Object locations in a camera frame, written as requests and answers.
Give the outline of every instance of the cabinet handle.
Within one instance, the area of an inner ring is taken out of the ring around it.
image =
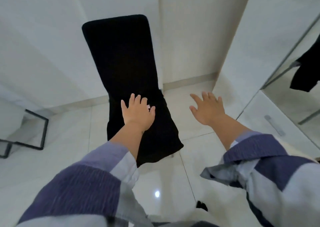
[[[270,117],[270,115],[265,115],[264,118],[270,123],[270,125],[277,131],[280,136],[285,136],[286,133],[277,125],[274,120]]]

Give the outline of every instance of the sleeve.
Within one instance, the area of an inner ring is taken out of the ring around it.
[[[201,176],[246,190],[262,226],[319,226],[320,165],[270,134],[241,135]]]
[[[119,210],[139,208],[132,192],[138,177],[136,161],[128,149],[107,142],[44,186],[18,226],[103,227],[109,217],[121,222],[119,216],[124,218],[126,213]]]

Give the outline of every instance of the person's left hand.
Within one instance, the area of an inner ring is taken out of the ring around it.
[[[149,112],[147,99],[143,98],[141,102],[140,100],[140,95],[134,98],[134,94],[132,93],[128,108],[126,107],[125,102],[121,100],[122,116],[125,124],[136,123],[143,131],[146,131],[155,120],[156,108],[155,106],[151,107]]]

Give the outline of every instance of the person's right hand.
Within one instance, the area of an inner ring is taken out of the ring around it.
[[[194,106],[189,108],[199,123],[210,126],[215,120],[219,120],[221,116],[225,115],[222,98],[218,97],[217,100],[212,92],[202,92],[203,100],[195,94],[190,94],[190,96],[198,105],[198,109]]]

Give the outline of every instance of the human hand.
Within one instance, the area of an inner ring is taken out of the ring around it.
[[[194,106],[189,108],[199,123],[211,126],[220,116],[225,115],[222,98],[218,97],[217,100],[212,92],[202,92],[203,100],[195,94],[190,94],[190,96],[198,105],[198,109]]]
[[[138,95],[134,98],[132,93],[129,100],[129,107],[126,107],[126,104],[121,100],[121,109],[124,124],[135,123],[138,127],[141,127],[141,130],[144,132],[150,128],[152,123],[155,120],[156,108],[155,106],[151,107],[150,112],[147,107],[147,99]]]

